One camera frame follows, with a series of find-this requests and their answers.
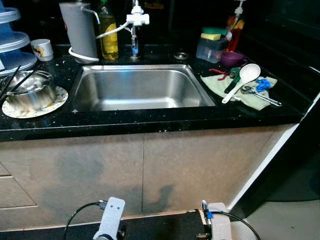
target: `beige cabinet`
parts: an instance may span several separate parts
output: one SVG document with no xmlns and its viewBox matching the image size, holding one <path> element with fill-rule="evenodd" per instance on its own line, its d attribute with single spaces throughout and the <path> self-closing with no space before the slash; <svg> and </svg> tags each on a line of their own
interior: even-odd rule
<svg viewBox="0 0 320 240">
<path fill-rule="evenodd" d="M 63 225 L 78 207 L 111 196 L 126 201 L 124 216 L 190 210 L 203 199 L 228 205 L 288 127 L 1 142 L 0 174 L 20 188 L 0 188 L 0 196 L 11 191 L 0 204 L 22 203 L 0 208 L 0 230 Z M 73 223 L 102 213 L 89 207 Z"/>
<path fill-rule="evenodd" d="M 0 162 L 0 177 L 2 176 L 9 176 L 10 173 L 5 169 L 5 167 Z"/>
<path fill-rule="evenodd" d="M 35 205 L 13 177 L 0 177 L 0 208 Z"/>
<path fill-rule="evenodd" d="M 143 134 L 2 142 L 0 152 L 50 224 L 64 224 L 76 208 L 111 196 L 126 200 L 124 215 L 141 214 Z M 9 211 L 0 211 L 0 219 Z M 99 221 L 102 213 L 89 207 L 74 223 Z"/>
<path fill-rule="evenodd" d="M 145 135 L 143 213 L 227 206 L 288 125 Z"/>
</svg>

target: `purple cup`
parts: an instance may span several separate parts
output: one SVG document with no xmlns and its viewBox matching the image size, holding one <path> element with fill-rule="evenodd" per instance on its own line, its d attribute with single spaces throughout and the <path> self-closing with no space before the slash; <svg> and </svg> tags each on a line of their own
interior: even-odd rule
<svg viewBox="0 0 320 240">
<path fill-rule="evenodd" d="M 221 63 L 225 68 L 229 70 L 233 67 L 245 65 L 248 63 L 248 61 L 245 60 L 245 56 L 243 56 L 242 54 L 233 51 L 228 51 L 222 53 Z"/>
</svg>

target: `cooking oil bottle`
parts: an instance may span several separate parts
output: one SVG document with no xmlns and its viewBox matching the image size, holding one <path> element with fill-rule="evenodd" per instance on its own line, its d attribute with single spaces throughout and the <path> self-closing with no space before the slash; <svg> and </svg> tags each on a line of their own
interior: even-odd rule
<svg viewBox="0 0 320 240">
<path fill-rule="evenodd" d="M 108 0 L 100 0 L 101 7 L 98 13 L 100 19 L 99 34 L 104 34 L 117 28 L 115 17 L 107 9 Z M 118 53 L 118 37 L 117 33 L 104 36 L 100 39 L 102 56 L 110 61 L 117 60 Z"/>
</svg>

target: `metal pot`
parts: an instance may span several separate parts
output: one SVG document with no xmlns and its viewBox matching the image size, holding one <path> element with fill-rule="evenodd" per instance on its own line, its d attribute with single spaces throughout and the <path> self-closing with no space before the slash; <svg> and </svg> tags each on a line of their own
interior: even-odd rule
<svg viewBox="0 0 320 240">
<path fill-rule="evenodd" d="M 46 71 L 36 71 L 14 92 L 10 91 L 31 72 L 18 72 L 9 85 L 6 100 L 17 111 L 31 112 L 41 110 L 52 104 L 57 98 L 53 77 Z M 2 81 L 2 88 L 8 80 L 9 76 Z"/>
</svg>

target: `drawer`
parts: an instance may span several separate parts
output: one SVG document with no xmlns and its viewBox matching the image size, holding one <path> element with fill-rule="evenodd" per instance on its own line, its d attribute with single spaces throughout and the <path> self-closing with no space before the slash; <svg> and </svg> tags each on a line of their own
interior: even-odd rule
<svg viewBox="0 0 320 240">
<path fill-rule="evenodd" d="M 36 205 L 12 176 L 0 177 L 0 208 Z"/>
<path fill-rule="evenodd" d="M 11 175 L 7 169 L 5 169 L 5 167 L 1 164 L 0 162 L 0 176 L 8 176 Z"/>
</svg>

